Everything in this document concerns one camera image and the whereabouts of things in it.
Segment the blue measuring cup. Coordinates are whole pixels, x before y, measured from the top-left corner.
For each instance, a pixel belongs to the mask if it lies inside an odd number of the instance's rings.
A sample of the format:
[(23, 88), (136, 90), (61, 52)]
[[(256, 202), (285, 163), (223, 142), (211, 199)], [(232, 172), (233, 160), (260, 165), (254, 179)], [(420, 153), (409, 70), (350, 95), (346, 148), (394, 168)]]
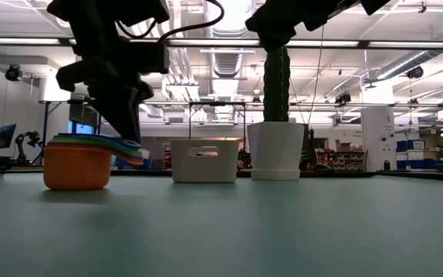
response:
[(50, 143), (46, 148), (67, 148), (67, 149), (87, 149), (87, 150), (102, 150), (111, 155), (118, 156), (120, 159), (129, 160), (132, 163), (139, 163), (144, 159), (142, 150), (120, 149), (108, 145), (97, 144), (65, 144), (65, 143)]

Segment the overhead light bar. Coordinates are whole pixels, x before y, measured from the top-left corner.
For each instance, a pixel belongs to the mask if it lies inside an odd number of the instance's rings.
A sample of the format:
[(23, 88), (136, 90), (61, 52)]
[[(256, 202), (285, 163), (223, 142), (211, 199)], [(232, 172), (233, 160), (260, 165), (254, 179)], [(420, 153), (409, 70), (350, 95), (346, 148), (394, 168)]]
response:
[[(73, 38), (18, 38), (0, 37), (0, 46), (65, 46), (75, 45)], [(172, 48), (261, 48), (257, 39), (225, 38), (169, 38), (165, 41)], [(443, 50), (443, 41), (367, 41), (367, 40), (291, 40), (288, 48), (323, 49), (377, 49), (377, 50)]]

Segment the black metal frame stand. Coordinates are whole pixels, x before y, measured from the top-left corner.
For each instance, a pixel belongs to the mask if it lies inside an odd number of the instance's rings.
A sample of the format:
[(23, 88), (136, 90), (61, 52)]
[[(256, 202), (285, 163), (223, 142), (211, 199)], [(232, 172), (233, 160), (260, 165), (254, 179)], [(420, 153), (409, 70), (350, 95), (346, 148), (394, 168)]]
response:
[(243, 140), (246, 142), (246, 111), (247, 111), (247, 103), (246, 102), (222, 102), (222, 101), (211, 101), (211, 102), (188, 102), (188, 138), (192, 138), (192, 107), (194, 105), (197, 105), (199, 108), (202, 108), (203, 106), (211, 106), (211, 107), (224, 107), (224, 106), (231, 106), (235, 111), (237, 109), (236, 106), (242, 107), (242, 118), (243, 118), (243, 124), (242, 124), (242, 130), (243, 130)]

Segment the orange measuring cup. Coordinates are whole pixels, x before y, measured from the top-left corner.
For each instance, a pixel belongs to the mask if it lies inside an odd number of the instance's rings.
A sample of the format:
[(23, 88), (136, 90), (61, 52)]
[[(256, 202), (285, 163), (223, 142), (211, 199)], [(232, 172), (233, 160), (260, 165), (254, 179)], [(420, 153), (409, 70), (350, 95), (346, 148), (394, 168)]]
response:
[(44, 150), (44, 183), (52, 190), (103, 189), (111, 176), (112, 156), (97, 150)]

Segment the white pillar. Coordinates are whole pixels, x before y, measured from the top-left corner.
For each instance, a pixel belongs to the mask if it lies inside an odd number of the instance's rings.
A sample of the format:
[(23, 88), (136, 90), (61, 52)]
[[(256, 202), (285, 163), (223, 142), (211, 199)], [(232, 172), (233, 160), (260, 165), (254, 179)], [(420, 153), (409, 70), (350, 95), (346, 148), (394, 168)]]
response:
[(394, 119), (391, 107), (370, 107), (361, 111), (363, 149), (368, 172), (394, 171), (397, 168)]

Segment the clear plastic container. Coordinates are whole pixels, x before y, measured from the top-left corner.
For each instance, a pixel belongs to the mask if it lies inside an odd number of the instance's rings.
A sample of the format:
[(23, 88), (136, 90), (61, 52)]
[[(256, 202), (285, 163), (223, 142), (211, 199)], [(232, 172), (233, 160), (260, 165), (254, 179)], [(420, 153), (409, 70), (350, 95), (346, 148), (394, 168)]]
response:
[(238, 143), (222, 140), (171, 141), (172, 179), (177, 183), (233, 183)]

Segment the parts shelf with red bins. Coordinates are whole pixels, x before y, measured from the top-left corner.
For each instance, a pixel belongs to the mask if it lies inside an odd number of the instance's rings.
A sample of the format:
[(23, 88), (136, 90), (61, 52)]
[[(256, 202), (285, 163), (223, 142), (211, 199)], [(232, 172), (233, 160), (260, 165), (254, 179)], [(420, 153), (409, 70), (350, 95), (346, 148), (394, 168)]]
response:
[(334, 171), (340, 172), (363, 172), (365, 170), (366, 154), (362, 151), (316, 153), (317, 164), (324, 165)]

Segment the green cactus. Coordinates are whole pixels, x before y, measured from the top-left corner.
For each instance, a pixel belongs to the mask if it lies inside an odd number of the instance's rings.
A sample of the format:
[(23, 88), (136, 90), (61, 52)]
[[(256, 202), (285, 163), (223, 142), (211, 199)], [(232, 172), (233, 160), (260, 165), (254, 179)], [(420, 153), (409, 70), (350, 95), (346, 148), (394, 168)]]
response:
[(268, 52), (264, 70), (264, 121), (288, 122), (291, 70), (287, 48)]

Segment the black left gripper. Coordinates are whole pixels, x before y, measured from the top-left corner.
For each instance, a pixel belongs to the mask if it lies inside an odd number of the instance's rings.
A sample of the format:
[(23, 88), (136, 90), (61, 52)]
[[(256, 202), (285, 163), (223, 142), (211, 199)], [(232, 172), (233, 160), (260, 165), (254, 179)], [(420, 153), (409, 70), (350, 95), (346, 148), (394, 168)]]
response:
[(47, 12), (70, 24), (80, 61), (61, 67), (56, 74), (61, 89), (73, 92), (85, 83), (92, 107), (122, 139), (140, 142), (139, 105), (154, 96), (142, 82), (128, 57), (129, 38), (119, 35), (116, 24), (128, 27), (152, 18), (170, 18), (165, 0), (52, 0)]

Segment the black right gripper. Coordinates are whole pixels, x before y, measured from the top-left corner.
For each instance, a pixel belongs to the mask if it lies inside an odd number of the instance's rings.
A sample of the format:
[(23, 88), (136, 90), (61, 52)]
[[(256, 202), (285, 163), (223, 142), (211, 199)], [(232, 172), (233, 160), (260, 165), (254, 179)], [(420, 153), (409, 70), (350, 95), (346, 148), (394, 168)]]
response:
[(303, 24), (311, 32), (325, 25), (338, 10), (339, 0), (267, 0), (245, 21), (255, 32), (266, 52), (286, 45)]

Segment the blue storage bin stack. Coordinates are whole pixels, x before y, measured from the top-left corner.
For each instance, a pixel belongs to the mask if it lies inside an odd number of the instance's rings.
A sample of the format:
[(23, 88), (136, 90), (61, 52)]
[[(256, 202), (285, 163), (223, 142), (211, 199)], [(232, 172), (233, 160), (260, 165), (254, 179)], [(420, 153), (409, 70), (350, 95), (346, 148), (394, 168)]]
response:
[(396, 162), (399, 170), (422, 169), (425, 165), (423, 139), (396, 142)]

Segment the white hexagonal plant pot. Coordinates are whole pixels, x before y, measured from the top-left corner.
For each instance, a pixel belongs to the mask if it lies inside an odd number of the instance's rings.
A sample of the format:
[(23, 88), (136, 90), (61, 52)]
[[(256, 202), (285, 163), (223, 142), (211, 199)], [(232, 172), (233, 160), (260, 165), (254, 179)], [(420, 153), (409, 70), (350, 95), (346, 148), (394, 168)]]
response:
[(291, 122), (259, 122), (247, 126), (251, 179), (295, 181), (305, 127)]

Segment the black table frame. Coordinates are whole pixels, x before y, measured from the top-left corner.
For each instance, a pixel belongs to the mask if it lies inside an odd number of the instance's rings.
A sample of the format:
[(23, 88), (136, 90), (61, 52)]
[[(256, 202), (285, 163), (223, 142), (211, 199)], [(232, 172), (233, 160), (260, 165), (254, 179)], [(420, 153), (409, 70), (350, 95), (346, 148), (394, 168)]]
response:
[[(4, 174), (42, 174), (42, 169), (22, 169), (22, 170), (3, 170), (0, 175)], [(111, 176), (146, 176), (146, 177), (172, 177), (172, 172), (167, 171), (139, 171), (139, 170), (112, 170)], [(432, 179), (442, 180), (443, 173), (438, 172), (302, 172), (301, 179), (310, 178), (371, 178), (374, 176), (391, 176), (413, 179)]]

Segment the yellow measuring cup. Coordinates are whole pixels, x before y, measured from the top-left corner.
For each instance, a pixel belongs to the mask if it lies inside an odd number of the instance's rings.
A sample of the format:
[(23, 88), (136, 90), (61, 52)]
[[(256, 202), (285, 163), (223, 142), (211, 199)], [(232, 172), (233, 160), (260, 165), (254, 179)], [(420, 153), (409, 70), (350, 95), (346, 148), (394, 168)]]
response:
[(113, 142), (100, 142), (100, 141), (95, 141), (95, 140), (91, 140), (91, 141), (85, 141), (82, 138), (59, 138), (59, 137), (54, 137), (49, 143), (65, 143), (65, 144), (97, 144), (97, 145), (117, 145), (116, 143)]

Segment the red measuring cup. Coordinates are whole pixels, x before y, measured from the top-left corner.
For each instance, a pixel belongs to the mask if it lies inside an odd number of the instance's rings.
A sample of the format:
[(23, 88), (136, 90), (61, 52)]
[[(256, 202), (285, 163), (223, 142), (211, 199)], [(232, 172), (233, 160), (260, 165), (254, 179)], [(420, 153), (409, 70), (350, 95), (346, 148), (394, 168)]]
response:
[(141, 149), (124, 147), (121, 145), (65, 145), (65, 144), (51, 144), (45, 147), (45, 151), (49, 150), (97, 150), (106, 154), (117, 156), (119, 159), (124, 160), (133, 165), (140, 165), (144, 162), (144, 156)]

